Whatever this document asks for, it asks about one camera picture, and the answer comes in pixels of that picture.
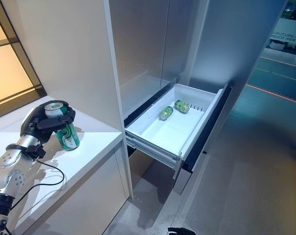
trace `robotic arm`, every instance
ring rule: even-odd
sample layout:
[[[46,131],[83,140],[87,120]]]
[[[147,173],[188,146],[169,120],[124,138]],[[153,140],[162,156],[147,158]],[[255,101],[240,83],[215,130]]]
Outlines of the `robotic arm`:
[[[45,106],[54,102],[63,103],[68,112],[60,117],[47,118]],[[50,139],[53,131],[65,128],[74,118],[75,111],[65,101],[48,101],[35,108],[24,121],[17,143],[7,146],[0,157],[0,233],[5,229],[13,201],[24,184],[25,174],[32,163],[46,153],[43,144]]]

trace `gray floor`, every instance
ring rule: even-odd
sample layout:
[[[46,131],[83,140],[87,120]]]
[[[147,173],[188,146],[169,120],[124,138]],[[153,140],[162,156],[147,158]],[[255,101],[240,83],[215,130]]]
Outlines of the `gray floor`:
[[[154,161],[105,234],[296,235],[296,103],[246,87],[182,196]]]

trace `refrigerator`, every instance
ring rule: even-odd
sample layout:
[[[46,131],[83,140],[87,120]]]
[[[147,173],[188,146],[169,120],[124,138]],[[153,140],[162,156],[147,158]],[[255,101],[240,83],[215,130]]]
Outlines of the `refrigerator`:
[[[174,170],[181,193],[209,152],[285,0],[110,0],[126,142]],[[177,100],[188,104],[183,114]]]

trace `beverage can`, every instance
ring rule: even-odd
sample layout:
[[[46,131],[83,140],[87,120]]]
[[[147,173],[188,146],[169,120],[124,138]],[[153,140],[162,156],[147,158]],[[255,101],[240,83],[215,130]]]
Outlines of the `beverage can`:
[[[171,106],[167,106],[160,114],[159,118],[163,121],[168,119],[173,113],[173,108]]]
[[[67,111],[68,110],[66,106],[64,106],[61,102],[50,103],[45,106],[45,114],[47,118],[63,116],[67,113]],[[62,148],[65,150],[73,150],[80,144],[73,123],[67,125],[61,130],[56,131],[56,137],[59,140]]]
[[[181,101],[180,99],[175,102],[174,107],[179,110],[180,112],[186,114],[189,111],[189,106],[185,102]]]

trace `drawer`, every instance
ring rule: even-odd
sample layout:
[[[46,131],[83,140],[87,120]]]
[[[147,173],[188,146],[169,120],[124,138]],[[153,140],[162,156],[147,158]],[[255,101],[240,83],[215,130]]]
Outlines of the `drawer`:
[[[126,126],[127,144],[178,173],[226,87],[215,94],[175,84]],[[178,99],[188,103],[189,112],[183,114],[173,108],[174,111],[167,120],[160,120],[160,112],[166,106],[174,107]]]

